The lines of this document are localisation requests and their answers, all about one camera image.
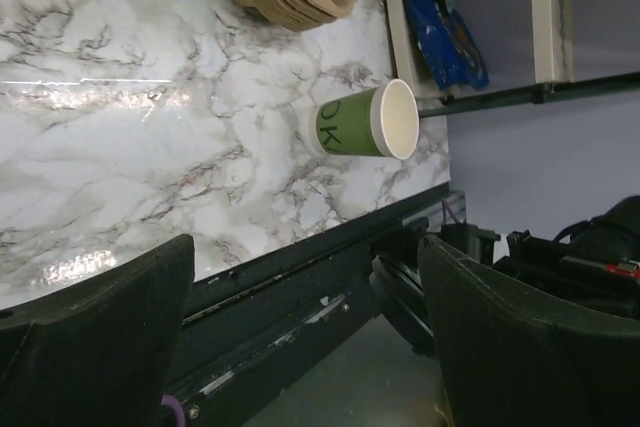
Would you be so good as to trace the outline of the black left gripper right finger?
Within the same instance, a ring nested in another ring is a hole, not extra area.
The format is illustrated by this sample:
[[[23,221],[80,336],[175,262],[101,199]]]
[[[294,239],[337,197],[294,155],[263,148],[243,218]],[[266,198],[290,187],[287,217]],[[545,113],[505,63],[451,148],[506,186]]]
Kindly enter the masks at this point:
[[[455,425],[638,425],[638,321],[549,295],[432,235],[418,265]]]

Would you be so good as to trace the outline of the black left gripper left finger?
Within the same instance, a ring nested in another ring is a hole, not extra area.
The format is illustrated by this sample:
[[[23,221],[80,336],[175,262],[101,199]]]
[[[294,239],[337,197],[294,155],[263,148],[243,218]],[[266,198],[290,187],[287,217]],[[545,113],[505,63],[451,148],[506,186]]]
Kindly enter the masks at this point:
[[[4,426],[151,426],[161,406],[195,248],[179,235],[1,313]]]

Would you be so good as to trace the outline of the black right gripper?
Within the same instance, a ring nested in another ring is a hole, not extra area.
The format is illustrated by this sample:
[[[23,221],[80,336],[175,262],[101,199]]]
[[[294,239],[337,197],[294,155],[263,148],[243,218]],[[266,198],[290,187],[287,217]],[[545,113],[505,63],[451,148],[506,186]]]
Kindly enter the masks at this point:
[[[639,197],[574,223],[553,239],[514,231],[508,254],[493,259],[499,235],[468,223],[441,227],[439,238],[481,264],[563,300],[639,318]]]

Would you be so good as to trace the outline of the green paper cup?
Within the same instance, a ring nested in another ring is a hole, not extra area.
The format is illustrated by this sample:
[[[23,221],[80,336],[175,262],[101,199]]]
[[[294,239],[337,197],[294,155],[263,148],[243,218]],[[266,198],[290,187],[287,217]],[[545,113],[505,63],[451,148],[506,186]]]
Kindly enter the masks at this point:
[[[309,121],[311,145],[327,155],[406,160],[419,131],[416,98],[401,79],[329,101]]]

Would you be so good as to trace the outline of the black plastic cup lid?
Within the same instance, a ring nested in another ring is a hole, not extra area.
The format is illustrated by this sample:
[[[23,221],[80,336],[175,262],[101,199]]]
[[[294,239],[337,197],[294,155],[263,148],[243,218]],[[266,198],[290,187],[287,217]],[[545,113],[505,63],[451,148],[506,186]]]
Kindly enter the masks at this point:
[[[436,357],[420,276],[402,258],[379,253],[369,277],[381,313],[418,355]]]

